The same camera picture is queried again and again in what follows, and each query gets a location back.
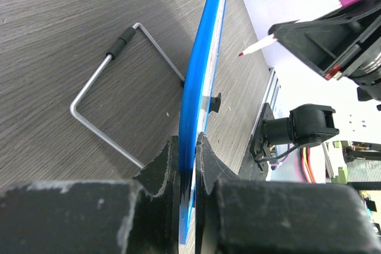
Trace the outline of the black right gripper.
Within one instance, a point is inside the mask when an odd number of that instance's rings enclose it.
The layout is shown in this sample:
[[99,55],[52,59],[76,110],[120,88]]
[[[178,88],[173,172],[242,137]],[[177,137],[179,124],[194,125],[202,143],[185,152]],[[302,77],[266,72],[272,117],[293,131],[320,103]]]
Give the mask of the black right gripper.
[[[305,29],[281,30],[287,46],[278,42],[326,80],[338,73],[352,80],[360,102],[380,101],[380,0],[363,0],[321,20]],[[274,24],[268,32],[291,22]]]

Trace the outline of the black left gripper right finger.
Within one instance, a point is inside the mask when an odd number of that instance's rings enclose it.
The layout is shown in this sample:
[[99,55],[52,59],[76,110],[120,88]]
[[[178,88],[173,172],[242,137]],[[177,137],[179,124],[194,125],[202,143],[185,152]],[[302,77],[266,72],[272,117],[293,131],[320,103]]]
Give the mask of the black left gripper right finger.
[[196,253],[379,253],[358,193],[342,184],[239,178],[196,143]]

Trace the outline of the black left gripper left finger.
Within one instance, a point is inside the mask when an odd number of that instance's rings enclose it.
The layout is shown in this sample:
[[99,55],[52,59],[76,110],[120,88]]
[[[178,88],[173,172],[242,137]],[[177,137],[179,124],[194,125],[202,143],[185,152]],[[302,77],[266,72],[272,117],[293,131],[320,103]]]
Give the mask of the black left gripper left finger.
[[2,253],[177,253],[173,136],[128,180],[31,181],[1,192]]

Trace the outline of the blue framed whiteboard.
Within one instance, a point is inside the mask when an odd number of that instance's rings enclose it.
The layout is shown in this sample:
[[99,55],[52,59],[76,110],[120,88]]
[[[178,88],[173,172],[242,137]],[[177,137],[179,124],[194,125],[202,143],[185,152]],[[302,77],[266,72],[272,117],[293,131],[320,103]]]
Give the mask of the blue framed whiteboard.
[[214,98],[212,92],[223,33],[225,9],[226,0],[206,0],[185,76],[175,67],[146,28],[141,23],[135,23],[117,38],[113,46],[107,51],[101,65],[92,74],[91,78],[86,82],[70,105],[70,113],[76,120],[112,146],[130,162],[139,168],[143,167],[139,160],[77,112],[78,104],[104,68],[110,61],[117,58],[119,53],[135,35],[136,30],[141,29],[143,34],[156,47],[157,51],[184,84],[179,121],[180,244],[186,244],[187,242],[192,208],[195,206],[196,141],[198,136],[205,132],[207,128],[209,113],[218,112],[221,103],[221,97]]

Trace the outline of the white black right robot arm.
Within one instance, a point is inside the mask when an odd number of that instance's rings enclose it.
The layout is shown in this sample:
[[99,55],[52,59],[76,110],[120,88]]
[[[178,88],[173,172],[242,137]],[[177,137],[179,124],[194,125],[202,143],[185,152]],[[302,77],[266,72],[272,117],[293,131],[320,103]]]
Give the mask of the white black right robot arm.
[[[359,0],[312,21],[273,25],[269,35],[326,80],[346,77],[360,102],[380,100],[380,0]],[[305,104],[261,125],[269,145],[315,147],[339,133],[333,108]]]

